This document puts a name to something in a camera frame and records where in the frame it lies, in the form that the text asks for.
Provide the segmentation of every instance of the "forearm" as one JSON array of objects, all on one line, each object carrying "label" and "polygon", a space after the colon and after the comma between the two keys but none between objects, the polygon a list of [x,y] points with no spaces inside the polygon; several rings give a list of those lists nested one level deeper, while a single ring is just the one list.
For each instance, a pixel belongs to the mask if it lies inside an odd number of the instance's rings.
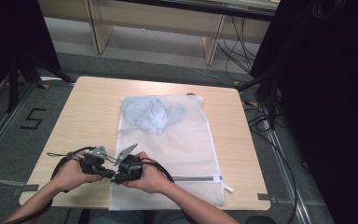
[{"label": "forearm", "polygon": [[225,212],[171,182],[166,183],[161,193],[178,204],[197,223],[238,223]]},{"label": "forearm", "polygon": [[25,204],[23,204],[16,212],[11,214],[5,221],[9,222],[20,217],[25,217],[31,215],[48,204],[58,193],[59,188],[55,182],[48,182],[41,190],[39,190],[32,198],[30,198]]}]

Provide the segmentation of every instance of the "mesh laundry bag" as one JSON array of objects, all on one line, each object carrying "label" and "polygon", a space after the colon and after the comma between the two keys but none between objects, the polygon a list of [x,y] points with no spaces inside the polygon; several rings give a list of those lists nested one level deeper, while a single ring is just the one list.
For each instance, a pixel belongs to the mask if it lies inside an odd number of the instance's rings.
[{"label": "mesh laundry bag", "polygon": [[[123,97],[116,154],[138,143],[131,154],[146,152],[181,188],[220,205],[224,185],[202,102],[196,95]],[[110,186],[109,210],[174,208],[178,206],[163,195]]]}]

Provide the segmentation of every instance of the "person's left hand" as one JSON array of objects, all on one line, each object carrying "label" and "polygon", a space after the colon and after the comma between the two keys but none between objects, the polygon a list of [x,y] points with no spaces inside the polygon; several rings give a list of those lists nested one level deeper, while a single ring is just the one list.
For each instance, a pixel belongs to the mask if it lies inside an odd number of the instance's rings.
[{"label": "person's left hand", "polygon": [[56,184],[59,191],[75,189],[84,183],[102,180],[100,175],[84,174],[78,160],[79,158],[77,156],[73,156],[73,159],[67,161],[51,180]]}]

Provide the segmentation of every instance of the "hand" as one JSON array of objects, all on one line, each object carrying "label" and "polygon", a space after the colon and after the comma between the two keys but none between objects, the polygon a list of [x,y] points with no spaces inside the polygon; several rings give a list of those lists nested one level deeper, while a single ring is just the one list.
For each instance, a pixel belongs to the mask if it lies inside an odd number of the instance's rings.
[{"label": "hand", "polygon": [[75,189],[84,183],[91,183],[102,179],[100,175],[84,174],[78,160],[77,156],[73,156],[73,159],[67,161],[51,180],[59,191]]},{"label": "hand", "polygon": [[[151,161],[145,152],[140,152],[135,156],[141,159],[141,161]],[[170,183],[167,177],[156,166],[144,164],[141,178],[139,180],[126,181],[123,185],[128,188],[141,189],[147,193],[161,193]]]}]

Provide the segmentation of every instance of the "wooden table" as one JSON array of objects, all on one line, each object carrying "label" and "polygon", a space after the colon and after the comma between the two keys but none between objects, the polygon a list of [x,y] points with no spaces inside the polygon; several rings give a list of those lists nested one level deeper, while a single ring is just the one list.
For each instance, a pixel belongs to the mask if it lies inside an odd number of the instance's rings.
[{"label": "wooden table", "polygon": [[[217,158],[226,185],[225,210],[268,210],[268,200],[258,200],[257,194],[267,194],[255,146],[243,112],[240,96],[234,89],[162,82],[149,82],[101,77],[80,77],[28,181],[42,188],[60,160],[47,152],[66,154],[82,147],[105,146],[110,155],[116,154],[117,127],[122,96],[186,95],[204,97],[204,110],[213,134]],[[107,168],[112,164],[106,162]],[[53,206],[107,208],[109,180],[84,184],[69,193],[55,197]],[[23,192],[25,203],[35,192]]]}]

